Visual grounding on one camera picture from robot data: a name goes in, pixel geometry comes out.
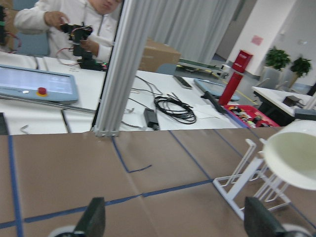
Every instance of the red cylinder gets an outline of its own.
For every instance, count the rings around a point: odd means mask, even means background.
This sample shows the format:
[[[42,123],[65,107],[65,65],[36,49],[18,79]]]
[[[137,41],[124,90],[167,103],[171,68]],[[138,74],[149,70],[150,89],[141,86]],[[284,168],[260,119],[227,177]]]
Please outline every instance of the red cylinder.
[[[220,105],[226,105],[230,101],[231,97],[233,96],[237,86],[239,85],[240,81],[242,79],[242,75],[238,74],[236,72],[233,73],[231,79],[229,80],[229,83],[227,84],[223,94],[219,98],[218,103]]]

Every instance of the red toolbox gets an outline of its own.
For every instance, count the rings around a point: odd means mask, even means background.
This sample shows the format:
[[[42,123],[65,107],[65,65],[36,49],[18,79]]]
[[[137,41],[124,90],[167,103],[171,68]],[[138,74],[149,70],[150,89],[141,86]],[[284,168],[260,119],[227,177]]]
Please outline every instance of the red toolbox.
[[[279,127],[265,114],[250,105],[225,105],[228,115],[243,127]]]

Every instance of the gray curtain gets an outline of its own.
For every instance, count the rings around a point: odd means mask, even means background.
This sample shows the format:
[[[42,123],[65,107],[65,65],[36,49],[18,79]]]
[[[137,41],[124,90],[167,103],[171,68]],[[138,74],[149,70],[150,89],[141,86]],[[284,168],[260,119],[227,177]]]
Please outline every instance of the gray curtain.
[[[239,0],[158,0],[149,37],[166,43],[182,58],[208,64]]]

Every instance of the emergency stop button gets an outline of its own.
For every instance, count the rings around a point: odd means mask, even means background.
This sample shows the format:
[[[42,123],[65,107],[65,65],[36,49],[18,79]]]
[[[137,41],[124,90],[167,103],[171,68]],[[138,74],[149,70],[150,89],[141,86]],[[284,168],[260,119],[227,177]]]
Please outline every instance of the emergency stop button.
[[[36,94],[39,96],[47,96],[47,90],[44,87],[39,87]]]

